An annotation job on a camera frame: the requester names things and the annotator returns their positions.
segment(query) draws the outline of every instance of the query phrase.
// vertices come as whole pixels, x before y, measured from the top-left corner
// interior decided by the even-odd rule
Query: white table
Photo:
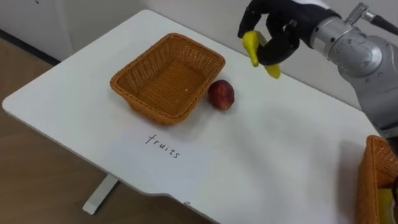
[[[170,32],[224,56],[218,78],[236,90],[229,112],[219,113],[202,100],[184,122],[157,128],[110,89],[120,68]],[[138,13],[16,91],[3,107],[137,190],[169,194],[220,223],[351,223],[357,166],[366,137],[376,134],[362,112],[285,75],[274,80],[252,68],[246,56],[151,11]],[[141,164],[129,162],[128,152],[109,156],[109,145],[138,124],[214,152],[185,198],[156,192],[161,186],[132,172]],[[96,209],[117,181],[113,176],[86,210]]]

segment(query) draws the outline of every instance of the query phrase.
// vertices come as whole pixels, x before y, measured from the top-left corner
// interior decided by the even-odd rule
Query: wicker basket
[[[398,176],[398,160],[387,142],[377,136],[369,136],[359,167],[356,199],[356,223],[379,223],[377,189],[391,187]]]
[[[225,59],[188,37],[168,34],[111,80],[111,88],[158,124],[183,121],[225,65]]]

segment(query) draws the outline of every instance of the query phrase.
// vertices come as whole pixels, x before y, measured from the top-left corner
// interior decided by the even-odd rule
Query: robotic hand
[[[263,14],[271,40],[254,28]],[[344,21],[321,0],[252,0],[238,37],[254,66],[276,65],[290,57],[302,40],[338,66],[355,89],[362,111],[398,156],[398,48],[354,26],[360,18],[398,35],[398,28],[360,3]]]

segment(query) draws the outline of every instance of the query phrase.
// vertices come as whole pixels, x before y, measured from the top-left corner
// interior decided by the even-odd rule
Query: red apple
[[[228,110],[235,101],[234,88],[226,80],[218,80],[210,85],[210,103],[219,110]]]

